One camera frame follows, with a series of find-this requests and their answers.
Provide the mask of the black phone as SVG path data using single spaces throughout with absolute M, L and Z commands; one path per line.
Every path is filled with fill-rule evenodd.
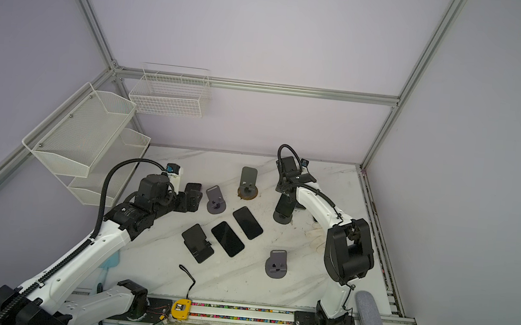
M 203 196 L 201 183 L 187 183 L 185 187 L 186 194 L 186 210 L 187 212 L 196 212 L 199 209 Z
M 241 239 L 227 222 L 214 226 L 211 233 L 230 258 L 237 256 L 245 248 Z
M 276 206 L 276 213 L 284 217 L 290 217 L 296 208 L 296 198 L 293 195 L 282 193 Z
M 241 207 L 234 211 L 233 217 L 249 240 L 253 240 L 263 234 L 263 228 L 248 207 Z

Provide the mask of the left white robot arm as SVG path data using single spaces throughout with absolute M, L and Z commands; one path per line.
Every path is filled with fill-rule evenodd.
M 147 288 L 131 280 L 76 301 L 69 296 L 161 216 L 197 211 L 201 187 L 188 184 L 179 192 L 173 179 L 166 173 L 148 175 L 131 199 L 99 214 L 92 234 L 77 247 L 21 285 L 1 286 L 0 325 L 93 325 L 120 315 L 133 321 L 164 321 L 166 309 L 152 309 Z

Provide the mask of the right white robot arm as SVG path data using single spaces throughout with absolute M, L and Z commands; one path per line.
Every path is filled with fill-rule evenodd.
M 338 208 L 297 155 L 277 156 L 276 166 L 275 190 L 281 196 L 273 219 L 279 224 L 290 224 L 299 205 L 325 231 L 323 262 L 330 282 L 317 301 L 309 325 L 354 325 L 352 310 L 347 306 L 355 289 L 352 282 L 364 278 L 375 264 L 370 226 L 365 219 L 353 218 Z

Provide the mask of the grey stand centre right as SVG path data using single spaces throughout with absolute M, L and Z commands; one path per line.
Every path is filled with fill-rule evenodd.
M 278 223 L 278 224 L 287 225 L 292 222 L 292 215 L 287 216 L 287 215 L 281 214 L 278 211 L 274 211 L 273 220 L 276 221 L 276 223 Z

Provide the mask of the brown round phone stand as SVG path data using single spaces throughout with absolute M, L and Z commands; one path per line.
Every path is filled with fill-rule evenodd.
M 244 167 L 239 181 L 238 196 L 242 200 L 253 200 L 258 196 L 256 180 L 258 171 L 253 167 Z

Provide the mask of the grey round stand back left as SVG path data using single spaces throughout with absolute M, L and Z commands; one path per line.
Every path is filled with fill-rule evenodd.
M 218 185 L 208 188 L 206 190 L 206 196 L 207 211 L 209 214 L 219 215 L 225 212 L 227 204 Z

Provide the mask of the black folding phone stand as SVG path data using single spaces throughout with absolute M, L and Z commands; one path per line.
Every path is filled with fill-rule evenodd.
M 212 244 L 200 224 L 195 224 L 182 233 L 184 245 L 187 247 L 197 264 L 202 264 L 214 255 Z

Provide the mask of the grey stand front centre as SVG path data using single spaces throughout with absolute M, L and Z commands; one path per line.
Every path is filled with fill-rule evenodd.
M 282 279 L 287 274 L 287 251 L 272 250 L 265 262 L 265 273 L 271 279 Z

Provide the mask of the white work glove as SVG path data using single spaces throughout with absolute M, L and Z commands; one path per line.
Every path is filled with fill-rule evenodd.
M 327 231 L 322 228 L 314 228 L 313 230 L 306 231 L 305 235 L 309 240 L 310 247 L 322 255 L 326 248 Z

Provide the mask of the white mesh two-tier shelf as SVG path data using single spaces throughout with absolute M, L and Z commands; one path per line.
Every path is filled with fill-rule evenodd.
M 149 136 L 131 128 L 135 113 L 132 101 L 86 83 L 22 144 L 81 204 L 98 206 L 110 169 L 150 146 Z

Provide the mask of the yellow tape measure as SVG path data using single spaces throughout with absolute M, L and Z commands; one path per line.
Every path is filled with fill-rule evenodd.
M 190 293 L 193 287 L 195 286 L 196 279 L 190 274 L 190 271 L 187 269 L 187 267 L 184 267 L 183 265 L 178 265 L 179 269 L 185 273 L 189 279 L 191 280 L 191 284 L 188 287 L 188 290 L 186 292 L 186 296 L 182 299 L 179 299 L 176 301 L 171 308 L 171 316 L 173 319 L 178 321 L 185 321 L 188 319 L 190 315 L 192 300 L 190 298 Z

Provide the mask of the grey oval pad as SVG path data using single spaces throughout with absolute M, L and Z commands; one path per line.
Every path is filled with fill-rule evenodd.
M 356 293 L 355 299 L 361 325 L 384 325 L 377 303 L 371 293 L 359 291 Z

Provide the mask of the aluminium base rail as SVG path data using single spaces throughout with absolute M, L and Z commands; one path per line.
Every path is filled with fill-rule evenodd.
M 73 325 L 91 325 L 105 318 L 149 324 L 166 319 L 175 325 L 317 325 L 312 310 L 254 304 L 192 301 L 189 309 L 173 312 L 175 304 L 185 302 L 146 294 L 137 296 L 123 286 L 94 295 L 75 295 L 70 291 L 64 299 L 35 295 L 29 299 L 41 301 L 41 307 L 51 314 L 73 316 Z M 399 317 L 383 317 L 381 321 L 380 325 L 416 325 L 411 319 Z M 362 321 L 348 313 L 339 325 L 362 325 Z

